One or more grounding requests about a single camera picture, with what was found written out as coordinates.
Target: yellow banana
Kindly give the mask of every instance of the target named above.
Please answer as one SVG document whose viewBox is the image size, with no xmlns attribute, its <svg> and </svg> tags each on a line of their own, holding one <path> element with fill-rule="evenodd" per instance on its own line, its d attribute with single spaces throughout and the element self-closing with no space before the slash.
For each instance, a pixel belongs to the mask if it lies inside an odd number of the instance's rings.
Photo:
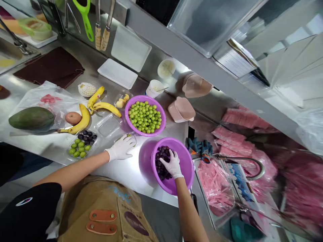
<svg viewBox="0 0 323 242">
<path fill-rule="evenodd" d="M 92 110 L 93 112 L 93 105 L 94 103 L 101 97 L 102 93 L 104 92 L 104 87 L 100 87 L 88 100 L 87 107 Z"/>
<path fill-rule="evenodd" d="M 98 110 L 100 108 L 105 108 L 105 109 L 113 112 L 116 116 L 121 118 L 121 113 L 119 112 L 119 110 L 115 106 L 113 106 L 113 105 L 111 105 L 109 103 L 102 103 L 101 102 L 101 103 L 96 103 L 96 104 L 93 105 L 94 110 Z"/>
<path fill-rule="evenodd" d="M 76 134 L 78 131 L 87 127 L 88 123 L 90 122 L 90 114 L 88 112 L 88 109 L 83 104 L 79 104 L 79 107 L 82 115 L 81 121 L 69 129 L 57 130 L 58 133 Z"/>
</svg>

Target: paper cup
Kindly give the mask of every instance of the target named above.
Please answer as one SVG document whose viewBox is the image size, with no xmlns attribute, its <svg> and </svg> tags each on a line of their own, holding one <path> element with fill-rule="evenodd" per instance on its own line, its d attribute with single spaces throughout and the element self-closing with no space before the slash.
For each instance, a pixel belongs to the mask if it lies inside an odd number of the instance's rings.
<svg viewBox="0 0 323 242">
<path fill-rule="evenodd" d="M 147 90 L 145 91 L 145 96 L 149 96 L 152 98 L 157 97 L 159 94 L 163 93 L 164 90 L 157 92 L 164 88 L 164 85 L 158 80 L 151 80 Z"/>
</svg>

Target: leather strap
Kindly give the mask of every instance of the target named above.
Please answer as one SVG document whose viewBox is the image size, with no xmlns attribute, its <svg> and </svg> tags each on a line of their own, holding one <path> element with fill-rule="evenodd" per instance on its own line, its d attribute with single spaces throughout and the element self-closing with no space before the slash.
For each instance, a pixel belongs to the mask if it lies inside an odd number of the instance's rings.
<svg viewBox="0 0 323 242">
<path fill-rule="evenodd" d="M 117 226 L 115 224 L 103 224 L 97 222 L 89 222 L 86 229 L 95 234 L 101 235 L 114 235 L 117 232 Z"/>
<path fill-rule="evenodd" d="M 117 212 L 114 210 L 95 209 L 90 213 L 90 220 L 101 222 L 112 222 L 117 218 Z"/>
</svg>

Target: brown apron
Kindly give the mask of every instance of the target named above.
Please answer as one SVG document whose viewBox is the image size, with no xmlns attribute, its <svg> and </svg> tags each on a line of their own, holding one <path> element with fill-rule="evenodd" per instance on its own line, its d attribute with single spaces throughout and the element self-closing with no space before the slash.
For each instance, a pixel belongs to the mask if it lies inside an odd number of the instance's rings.
<svg viewBox="0 0 323 242">
<path fill-rule="evenodd" d="M 65 193 L 58 241 L 158 239 L 134 191 L 105 177 L 88 176 Z"/>
</svg>

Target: white latex glove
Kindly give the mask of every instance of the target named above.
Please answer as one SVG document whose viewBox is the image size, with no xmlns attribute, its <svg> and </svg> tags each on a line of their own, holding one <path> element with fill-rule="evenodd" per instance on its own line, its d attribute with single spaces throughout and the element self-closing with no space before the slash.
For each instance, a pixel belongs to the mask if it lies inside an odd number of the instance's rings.
<svg viewBox="0 0 323 242">
<path fill-rule="evenodd" d="M 127 137 L 125 134 L 121 137 L 111 148 L 105 149 L 110 155 L 110 160 L 125 160 L 132 155 L 127 154 L 128 150 L 135 145 L 134 139 L 130 136 Z"/>
<path fill-rule="evenodd" d="M 169 153 L 171 156 L 171 161 L 169 163 L 164 161 L 163 158 L 159 158 L 159 160 L 163 163 L 165 168 L 168 170 L 168 172 L 172 175 L 174 179 L 184 177 L 181 172 L 181 167 L 179 166 L 178 154 L 176 153 L 176 151 L 174 151 L 173 153 L 171 149 L 169 149 Z"/>
</svg>

